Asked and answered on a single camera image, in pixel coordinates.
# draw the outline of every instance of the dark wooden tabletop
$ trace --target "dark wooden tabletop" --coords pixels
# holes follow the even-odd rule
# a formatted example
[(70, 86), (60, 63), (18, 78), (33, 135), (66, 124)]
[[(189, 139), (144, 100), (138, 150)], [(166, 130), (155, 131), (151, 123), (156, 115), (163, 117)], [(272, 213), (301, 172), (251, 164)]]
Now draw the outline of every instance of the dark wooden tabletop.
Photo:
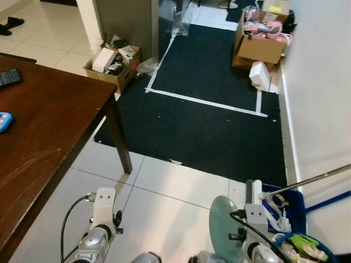
[(78, 154), (73, 148), (88, 127), (98, 123), (100, 109), (116, 89), (110, 83), (0, 55), (0, 72), (11, 68), (20, 70), (23, 82), (0, 89), (0, 112), (10, 112), (15, 119), (0, 134), (2, 260), (16, 248), (61, 180), (58, 171), (68, 169), (62, 168), (64, 161)]

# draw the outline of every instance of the table leg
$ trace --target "table leg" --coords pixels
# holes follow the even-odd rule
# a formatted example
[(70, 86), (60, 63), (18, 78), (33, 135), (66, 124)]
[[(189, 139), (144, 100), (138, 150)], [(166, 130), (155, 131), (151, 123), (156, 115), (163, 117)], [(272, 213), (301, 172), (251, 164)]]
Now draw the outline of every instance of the table leg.
[(130, 174), (132, 172), (132, 162), (129, 156), (127, 148), (127, 141), (124, 135), (120, 111), (118, 110), (117, 103), (114, 95), (108, 100), (106, 109), (106, 120), (110, 128), (112, 139), (117, 148), (118, 154), (122, 162), (123, 170), (125, 173)]

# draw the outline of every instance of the cable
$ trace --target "cable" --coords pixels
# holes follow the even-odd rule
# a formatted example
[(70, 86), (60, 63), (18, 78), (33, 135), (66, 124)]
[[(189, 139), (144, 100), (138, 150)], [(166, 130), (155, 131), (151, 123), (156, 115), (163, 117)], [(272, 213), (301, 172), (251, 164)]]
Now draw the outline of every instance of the cable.
[(272, 243), (271, 240), (269, 240), (264, 234), (262, 234), (261, 232), (259, 232), (256, 228), (250, 226), (249, 224), (245, 223), (244, 221), (240, 220), (239, 218), (237, 218), (235, 216), (235, 212), (231, 212), (229, 213), (230, 217), (233, 218), (235, 221), (239, 222), (240, 224), (246, 226), (247, 228), (249, 228), (250, 230), (252, 230), (253, 232), (255, 232), (257, 235), (259, 235), (261, 238), (263, 238), (263, 240), (265, 240), (272, 248), (273, 252), (275, 252), (281, 259), (283, 259), (283, 261), (285, 263), (292, 263), (292, 261), (287, 258), (286, 255), (284, 255), (283, 252), (281, 252), (278, 248), (275, 247), (275, 245)]
[(61, 263), (64, 263), (65, 260), (68, 258), (68, 256), (70, 256), (77, 248), (75, 248), (74, 250), (72, 250), (69, 255), (67, 257), (64, 258), (64, 232), (65, 232), (65, 226), (66, 226), (66, 222), (68, 219), (68, 216), (70, 215), (72, 209), (82, 200), (88, 199), (89, 196), (83, 196), (81, 198), (79, 198), (77, 201), (75, 201), (73, 203), (73, 205), (71, 205), (70, 209), (68, 209), (67, 214), (65, 215), (64, 221), (62, 223), (62, 228), (61, 228), (61, 237), (60, 237), (60, 255), (61, 255)]

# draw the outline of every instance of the baseboard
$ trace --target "baseboard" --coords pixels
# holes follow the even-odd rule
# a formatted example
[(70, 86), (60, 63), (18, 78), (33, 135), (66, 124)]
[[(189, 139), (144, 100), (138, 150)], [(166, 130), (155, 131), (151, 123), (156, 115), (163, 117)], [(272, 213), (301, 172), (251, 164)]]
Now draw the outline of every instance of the baseboard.
[(275, 85), (278, 90), (280, 105), (281, 132), (284, 149), (284, 161), (287, 184), (291, 185), (300, 181), (298, 163), (296, 158), (295, 140), (292, 129), (292, 119), (288, 101), (287, 84), (284, 75), (284, 63), (282, 62), (276, 72)]
[(13, 13), (16, 13), (21, 8), (33, 2), (35, 2), (35, 0), (19, 0), (17, 3), (10, 5), (9, 7), (0, 11), (0, 21), (6, 20), (7, 17), (11, 16)]

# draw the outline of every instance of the open cardboard box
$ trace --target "open cardboard box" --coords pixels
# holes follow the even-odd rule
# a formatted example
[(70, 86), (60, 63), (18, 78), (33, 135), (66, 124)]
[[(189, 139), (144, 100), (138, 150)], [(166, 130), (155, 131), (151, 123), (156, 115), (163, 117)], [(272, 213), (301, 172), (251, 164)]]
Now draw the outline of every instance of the open cardboard box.
[(236, 30), (235, 45), (233, 52), (232, 67), (243, 67), (250, 69), (255, 61), (262, 61), (267, 68), (272, 69), (273, 64), (280, 61), (286, 43), (267, 38), (251, 37), (244, 34), (244, 14), (241, 16)]
[(136, 52), (135, 57), (129, 61), (128, 66), (118, 76), (104, 74), (104, 73), (100, 73), (100, 72), (92, 70), (92, 66), (93, 66), (92, 59), (90, 59), (83, 66), (83, 69), (85, 69), (87, 76), (89, 78), (95, 78), (95, 79), (99, 79), (101, 81), (106, 81), (106, 82), (116, 84), (117, 85), (117, 93), (122, 94), (122, 91), (125, 89), (128, 82), (135, 75), (135, 71), (137, 69), (137, 66), (140, 63), (140, 48), (135, 47), (135, 46), (132, 46), (132, 48)]

